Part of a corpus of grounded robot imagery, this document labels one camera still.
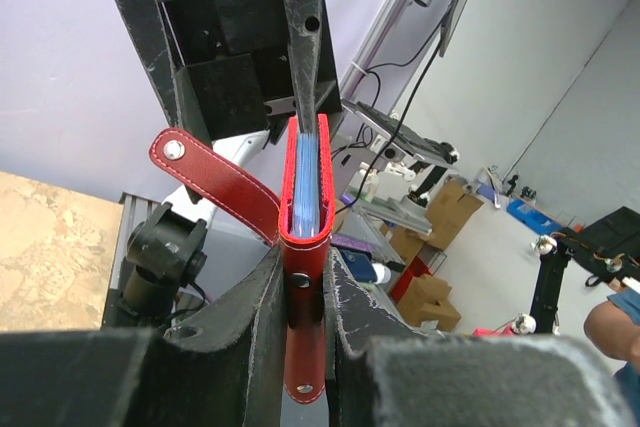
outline zip tie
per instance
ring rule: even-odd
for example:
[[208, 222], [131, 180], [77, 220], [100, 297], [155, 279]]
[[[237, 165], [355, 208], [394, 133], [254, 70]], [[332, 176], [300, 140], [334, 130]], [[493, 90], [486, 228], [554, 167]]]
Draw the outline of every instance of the zip tie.
[[354, 61], [351, 61], [351, 65], [353, 65], [358, 71], [360, 71], [361, 74], [369, 75], [369, 72], [364, 70], [362, 67], [360, 67], [358, 64], [356, 64]]

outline person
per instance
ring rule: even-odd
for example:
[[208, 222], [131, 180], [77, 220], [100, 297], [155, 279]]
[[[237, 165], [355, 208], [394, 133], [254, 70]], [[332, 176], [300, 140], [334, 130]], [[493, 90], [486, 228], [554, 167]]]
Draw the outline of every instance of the person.
[[584, 332], [604, 355], [627, 362], [614, 378], [640, 425], [640, 294], [626, 288], [610, 295], [589, 313]]

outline red object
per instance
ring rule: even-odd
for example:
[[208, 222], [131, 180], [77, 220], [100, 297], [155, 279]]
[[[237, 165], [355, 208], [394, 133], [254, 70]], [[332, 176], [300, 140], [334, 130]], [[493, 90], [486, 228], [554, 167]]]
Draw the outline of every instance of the red object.
[[[288, 309], [287, 351], [284, 383], [289, 395], [301, 404], [316, 400], [324, 390], [325, 341], [322, 322], [322, 272], [329, 254], [329, 239], [335, 221], [335, 193], [331, 165], [329, 125], [325, 115], [318, 116], [320, 142], [320, 182], [322, 199], [320, 232], [310, 239], [293, 236], [293, 192], [296, 171], [298, 123], [289, 121], [289, 140], [280, 205], [280, 241], [286, 289], [291, 308]], [[305, 274], [311, 285], [300, 288], [291, 281], [291, 274]], [[311, 390], [306, 392], [303, 386]]]
[[477, 335], [478, 337], [496, 337], [496, 336], [503, 336], [503, 335], [516, 335], [513, 333], [513, 330], [511, 330], [511, 326], [507, 325], [504, 330], [500, 331], [500, 330], [489, 330], [489, 329], [476, 329], [473, 331], [472, 335]]
[[[164, 154], [164, 146], [172, 140], [184, 146], [184, 155], [176, 160]], [[149, 155], [154, 164], [253, 229], [269, 245], [276, 242], [280, 200], [240, 167], [176, 128], [162, 131]]]
[[400, 302], [402, 296], [407, 292], [409, 288], [409, 284], [414, 277], [420, 277], [421, 275], [433, 275], [429, 270], [429, 266], [425, 264], [419, 257], [413, 259], [413, 262], [409, 264], [409, 266], [404, 269], [404, 272], [400, 275], [400, 278], [396, 281], [391, 292], [389, 293], [390, 297], [397, 304]]

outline wooden tabletop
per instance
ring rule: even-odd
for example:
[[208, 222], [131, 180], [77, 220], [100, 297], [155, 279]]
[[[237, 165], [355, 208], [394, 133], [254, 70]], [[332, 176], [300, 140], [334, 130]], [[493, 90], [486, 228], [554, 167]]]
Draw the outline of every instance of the wooden tabletop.
[[0, 331], [98, 328], [121, 213], [0, 173]]

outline blue clothing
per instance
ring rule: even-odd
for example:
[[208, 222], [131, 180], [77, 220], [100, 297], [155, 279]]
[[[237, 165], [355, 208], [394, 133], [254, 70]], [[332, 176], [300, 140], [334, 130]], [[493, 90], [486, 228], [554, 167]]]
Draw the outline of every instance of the blue clothing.
[[[631, 317], [634, 324], [640, 325], [640, 294], [635, 290], [626, 288], [622, 292], [610, 295], [608, 299], [625, 314]], [[622, 395], [627, 400], [629, 407], [640, 425], [640, 377], [631, 364], [625, 365], [614, 375], [618, 382]]]

